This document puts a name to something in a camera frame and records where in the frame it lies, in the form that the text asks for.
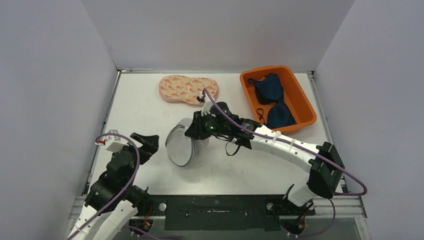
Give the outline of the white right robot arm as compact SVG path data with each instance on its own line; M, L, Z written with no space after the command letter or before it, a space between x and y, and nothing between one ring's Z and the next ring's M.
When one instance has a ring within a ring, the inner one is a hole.
M307 177L291 185L282 201L284 211L290 215L316 197L332 199L345 168L333 144L317 145L290 138L255 120L240 118L229 111L225 102L194 112L184 134L193 140L216 137L238 147L269 153L305 171Z

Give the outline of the pink carrot-print laundry bag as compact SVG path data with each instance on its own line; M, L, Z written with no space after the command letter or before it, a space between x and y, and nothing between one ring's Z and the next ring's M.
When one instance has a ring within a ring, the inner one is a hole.
M184 103L191 106L201 106L198 100L199 93L204 88L212 97L219 92L218 83L207 77L188 77L184 75L169 75L163 77L159 82L159 94L170 103Z

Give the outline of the navy blue bra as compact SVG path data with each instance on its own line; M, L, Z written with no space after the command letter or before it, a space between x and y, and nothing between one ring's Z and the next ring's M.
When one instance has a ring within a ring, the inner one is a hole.
M247 80L255 88L255 96L260 105L271 105L267 117L259 114L259 121L270 129L295 125L297 122L284 100L284 88L276 73L270 73L263 80Z

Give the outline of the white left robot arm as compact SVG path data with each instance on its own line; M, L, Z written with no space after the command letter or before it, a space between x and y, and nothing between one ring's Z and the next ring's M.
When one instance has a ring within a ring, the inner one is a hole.
M153 211L148 190L134 181L139 167L158 151L159 139L136 132L126 137L116 130L95 138L95 144L111 152L111 158L89 188L69 240L111 240L130 218Z

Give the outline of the white mesh cylindrical laundry bag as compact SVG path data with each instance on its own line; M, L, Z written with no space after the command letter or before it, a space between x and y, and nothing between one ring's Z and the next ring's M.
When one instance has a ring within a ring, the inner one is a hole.
M178 167L184 167L197 158L209 145L210 139L195 140L185 136L186 130L193 122L192 118L181 119L168 133L165 140L169 160Z

